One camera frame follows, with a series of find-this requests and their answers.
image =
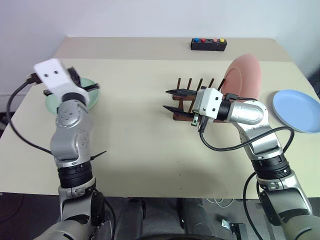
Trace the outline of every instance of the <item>plate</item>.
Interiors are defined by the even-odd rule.
[[[245,54],[237,57],[224,75],[221,93],[257,99],[261,88],[261,69],[258,59]]]
[[[296,90],[278,91],[272,102],[277,117],[302,133],[320,133],[320,103]]]
[[[81,86],[83,87],[87,87],[89,85],[95,84],[94,81],[91,81],[90,79],[87,79],[84,77],[80,78],[80,82],[81,82]],[[95,90],[89,91],[88,93],[90,98],[88,109],[90,110],[98,101],[98,98],[100,95],[100,89],[95,89]],[[45,98],[45,106],[50,113],[57,114],[57,107],[59,107],[60,104],[61,104],[61,101],[57,100],[54,94],[51,94]]]

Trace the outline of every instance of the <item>black box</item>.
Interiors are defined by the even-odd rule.
[[[226,49],[227,40],[223,38],[221,40],[223,42],[218,38],[192,38],[190,47],[191,50],[223,52]]]

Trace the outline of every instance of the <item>pink plate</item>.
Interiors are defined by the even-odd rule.
[[[251,54],[237,57],[224,75],[223,95],[236,94],[243,98],[257,99],[261,88],[261,70],[257,58]]]

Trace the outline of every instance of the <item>white wall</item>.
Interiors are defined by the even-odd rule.
[[[87,9],[86,0],[0,0],[0,112],[9,95],[49,59]],[[15,110],[28,89],[17,96]]]
[[[0,95],[48,59],[64,35],[273,38],[308,76],[320,64],[320,1],[1,0]]]

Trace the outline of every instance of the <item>floor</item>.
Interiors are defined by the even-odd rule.
[[[320,97],[320,70],[309,78]],[[7,124],[7,120],[0,113],[0,122]],[[11,216],[23,199],[23,194],[0,192],[0,240],[32,240],[59,217],[59,198],[50,195],[24,195],[21,208],[9,221],[2,222]],[[128,199],[122,197],[107,198],[115,210],[117,219],[126,206]],[[146,201],[146,218],[143,221],[143,235],[149,236],[163,233],[183,233],[176,212],[175,198],[144,198]],[[315,215],[320,216],[320,198],[310,198]],[[232,233],[221,227],[221,219],[233,223],[246,224],[248,239],[255,240],[254,235],[243,209],[242,200],[235,200],[229,207],[220,208],[216,204],[203,199],[203,206],[211,219],[216,237],[235,240]],[[283,240],[284,235],[280,227],[271,226],[267,221],[260,202],[257,199],[247,201],[248,211],[263,239]]]

